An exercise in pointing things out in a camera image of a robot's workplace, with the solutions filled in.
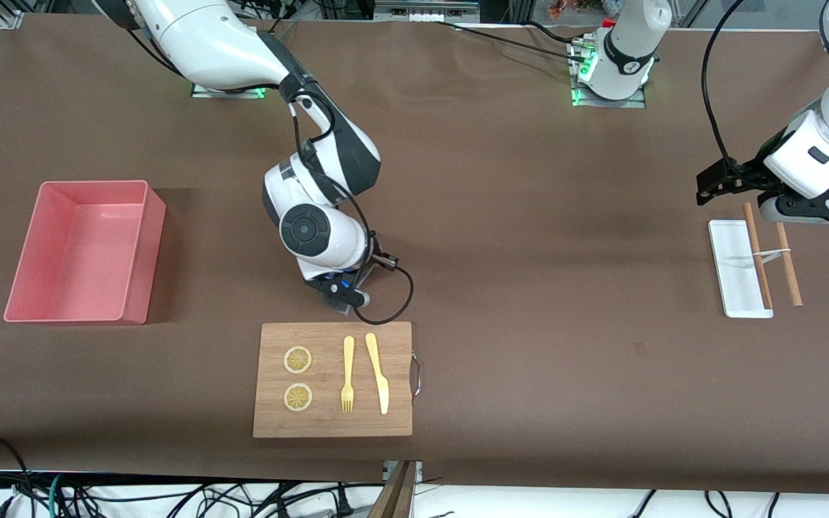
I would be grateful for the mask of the yellow plastic fork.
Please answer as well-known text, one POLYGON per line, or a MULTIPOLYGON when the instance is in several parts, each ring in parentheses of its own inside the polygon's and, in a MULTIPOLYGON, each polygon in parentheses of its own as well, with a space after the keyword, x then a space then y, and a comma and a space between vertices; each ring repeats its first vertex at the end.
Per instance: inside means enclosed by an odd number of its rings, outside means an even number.
POLYGON ((354 409, 354 357, 355 338, 343 338, 343 386, 341 388, 341 406, 343 413, 351 413, 354 409))

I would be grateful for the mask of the yellow plastic knife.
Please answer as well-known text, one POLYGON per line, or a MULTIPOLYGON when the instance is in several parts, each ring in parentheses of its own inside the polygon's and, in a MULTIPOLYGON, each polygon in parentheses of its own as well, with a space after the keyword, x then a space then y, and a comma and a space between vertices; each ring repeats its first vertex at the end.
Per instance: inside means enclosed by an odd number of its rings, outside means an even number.
POLYGON ((381 358, 379 357, 379 342, 374 332, 367 332, 365 334, 365 341, 377 383, 379 413, 381 415, 387 415, 389 410, 389 381, 382 373, 381 358))

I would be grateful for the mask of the white rectangular tray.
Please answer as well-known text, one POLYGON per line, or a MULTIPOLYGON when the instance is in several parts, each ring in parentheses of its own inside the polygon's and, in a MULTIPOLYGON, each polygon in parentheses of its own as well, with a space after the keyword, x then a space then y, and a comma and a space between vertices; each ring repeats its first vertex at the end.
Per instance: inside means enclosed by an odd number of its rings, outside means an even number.
POLYGON ((746 221, 712 219, 707 227, 724 315, 730 319, 771 319, 774 310, 764 307, 746 221))

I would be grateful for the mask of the wooden cutting board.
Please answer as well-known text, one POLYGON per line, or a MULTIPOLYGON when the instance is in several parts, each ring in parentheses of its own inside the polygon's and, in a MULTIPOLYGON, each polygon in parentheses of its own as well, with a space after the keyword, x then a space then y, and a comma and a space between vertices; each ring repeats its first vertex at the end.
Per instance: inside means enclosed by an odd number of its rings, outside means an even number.
POLYGON ((255 438, 381 438, 412 434, 412 325, 390 322, 267 322, 262 327, 255 396, 255 438), (389 410, 381 415, 377 383, 365 334, 379 342, 382 373, 389 381, 389 410), (354 409, 343 413, 343 338, 355 338, 354 409), (305 373, 289 373, 283 356, 303 345, 312 352, 305 373), (293 383, 312 387, 314 400, 302 412, 286 409, 283 394, 293 383))

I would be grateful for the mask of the brown angled beam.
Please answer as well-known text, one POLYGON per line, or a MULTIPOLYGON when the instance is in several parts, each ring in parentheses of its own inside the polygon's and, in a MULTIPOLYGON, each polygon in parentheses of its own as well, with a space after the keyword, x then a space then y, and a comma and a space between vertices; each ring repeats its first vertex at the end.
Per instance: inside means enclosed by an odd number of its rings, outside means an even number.
POLYGON ((416 488, 411 460, 400 461, 366 518, 412 518, 412 499, 416 488))

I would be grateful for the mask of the pink plastic bin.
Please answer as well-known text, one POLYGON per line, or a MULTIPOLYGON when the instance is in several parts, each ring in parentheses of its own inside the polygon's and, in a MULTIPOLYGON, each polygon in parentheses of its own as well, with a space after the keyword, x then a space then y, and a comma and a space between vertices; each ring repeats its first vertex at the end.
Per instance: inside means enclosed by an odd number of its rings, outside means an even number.
POLYGON ((4 321, 144 324, 165 216, 147 181, 44 181, 4 321))

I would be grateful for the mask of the grey power strip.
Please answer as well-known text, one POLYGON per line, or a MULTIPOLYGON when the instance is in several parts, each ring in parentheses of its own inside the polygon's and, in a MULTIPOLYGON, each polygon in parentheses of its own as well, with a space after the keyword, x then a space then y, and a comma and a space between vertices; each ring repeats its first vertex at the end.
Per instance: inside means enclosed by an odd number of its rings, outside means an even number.
POLYGON ((374 21, 480 23, 479 0, 373 0, 374 21))

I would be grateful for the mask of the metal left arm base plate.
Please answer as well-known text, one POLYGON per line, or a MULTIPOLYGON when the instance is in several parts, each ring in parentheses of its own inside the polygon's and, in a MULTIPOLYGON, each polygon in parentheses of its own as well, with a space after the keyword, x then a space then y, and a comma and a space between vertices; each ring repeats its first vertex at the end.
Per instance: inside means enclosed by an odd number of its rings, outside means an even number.
POLYGON ((575 38, 566 44, 568 55, 581 59, 569 63, 572 104, 576 107, 645 108, 645 82, 654 61, 649 61, 636 73, 623 75, 615 63, 599 53, 598 44, 598 40, 589 38, 575 38))

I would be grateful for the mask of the small metal bracket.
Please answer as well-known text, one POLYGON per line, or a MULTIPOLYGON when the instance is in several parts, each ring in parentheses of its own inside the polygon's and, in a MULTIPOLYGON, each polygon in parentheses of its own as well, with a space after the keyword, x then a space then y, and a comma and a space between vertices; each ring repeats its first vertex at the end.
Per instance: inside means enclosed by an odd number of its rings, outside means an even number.
MULTIPOLYGON (((400 465, 400 461, 387 460, 383 462, 381 480, 384 483, 389 481, 398 465, 400 465)), ((411 461, 411 467, 414 468, 415 485, 421 484, 423 482, 423 463, 421 461, 411 461)))

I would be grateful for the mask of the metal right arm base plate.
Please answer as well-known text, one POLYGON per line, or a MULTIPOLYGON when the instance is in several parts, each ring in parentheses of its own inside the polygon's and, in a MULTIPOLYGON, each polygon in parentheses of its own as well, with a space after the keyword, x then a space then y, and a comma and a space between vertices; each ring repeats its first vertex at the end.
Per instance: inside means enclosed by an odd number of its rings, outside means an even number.
POLYGON ((240 91, 213 91, 194 84, 191 86, 191 98, 195 99, 264 99, 267 89, 260 88, 240 89, 240 91))

